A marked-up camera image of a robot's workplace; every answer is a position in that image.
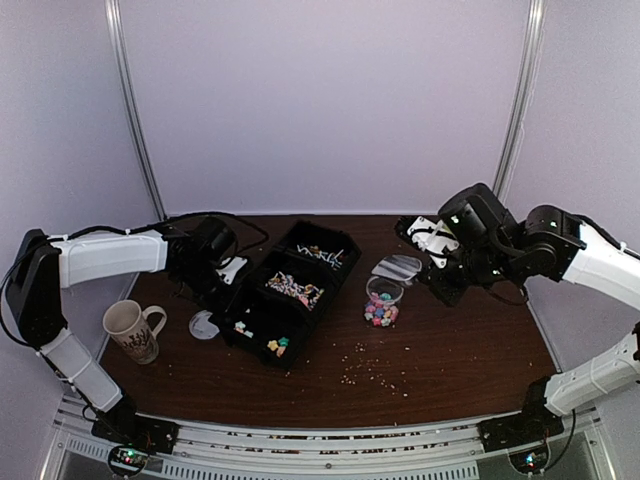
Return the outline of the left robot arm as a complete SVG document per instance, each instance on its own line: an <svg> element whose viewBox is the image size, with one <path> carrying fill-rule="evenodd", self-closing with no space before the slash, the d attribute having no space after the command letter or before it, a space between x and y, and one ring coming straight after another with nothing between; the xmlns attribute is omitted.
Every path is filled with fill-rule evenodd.
<svg viewBox="0 0 640 480"><path fill-rule="evenodd" d="M169 223L119 230L89 227L71 235L32 229L23 237L2 283L18 343L34 350L95 410L123 444L137 442L144 424L128 395L71 332L63 289L115 276L164 272L188 287L202 308L221 306L250 261L239 254L227 224L208 217L190 231Z"/></svg>

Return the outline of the black three-compartment candy tray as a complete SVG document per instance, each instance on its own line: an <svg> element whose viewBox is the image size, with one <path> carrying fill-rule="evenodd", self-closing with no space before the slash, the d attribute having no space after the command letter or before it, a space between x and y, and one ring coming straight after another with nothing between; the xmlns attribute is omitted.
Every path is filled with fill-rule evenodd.
<svg viewBox="0 0 640 480"><path fill-rule="evenodd" d="M352 237L299 220L214 319L227 345L289 369L361 256Z"/></svg>

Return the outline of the metal scoop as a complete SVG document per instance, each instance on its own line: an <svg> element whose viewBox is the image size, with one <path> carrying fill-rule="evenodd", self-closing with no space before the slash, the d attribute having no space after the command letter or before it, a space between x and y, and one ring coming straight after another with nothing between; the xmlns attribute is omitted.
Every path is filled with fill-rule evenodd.
<svg viewBox="0 0 640 480"><path fill-rule="evenodd" d="M371 274L410 287L422 269L423 263L419 258L393 254L381 259L373 267Z"/></svg>

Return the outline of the clear plastic cup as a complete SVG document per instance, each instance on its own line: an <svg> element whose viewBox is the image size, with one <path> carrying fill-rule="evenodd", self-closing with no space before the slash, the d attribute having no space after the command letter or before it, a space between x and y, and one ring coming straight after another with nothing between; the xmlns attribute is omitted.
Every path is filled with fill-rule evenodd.
<svg viewBox="0 0 640 480"><path fill-rule="evenodd" d="M373 327L394 327L405 288L385 277L372 275L365 290L368 300L364 305L364 319Z"/></svg>

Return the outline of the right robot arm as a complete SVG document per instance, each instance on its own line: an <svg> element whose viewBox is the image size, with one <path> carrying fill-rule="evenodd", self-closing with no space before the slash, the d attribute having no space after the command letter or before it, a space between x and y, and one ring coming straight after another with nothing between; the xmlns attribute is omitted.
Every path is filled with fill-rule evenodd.
<svg viewBox="0 0 640 480"><path fill-rule="evenodd" d="M450 198L438 221L415 220L411 243L434 264L421 279L445 305L456 305L471 286L490 289L500 281L522 288L542 276L581 285L630 307L639 306L639 256L584 215L540 205L518 222L498 197L477 183ZM513 419L519 440L535 440L575 408L639 378L639 331L582 365L531 389L533 399Z"/></svg>

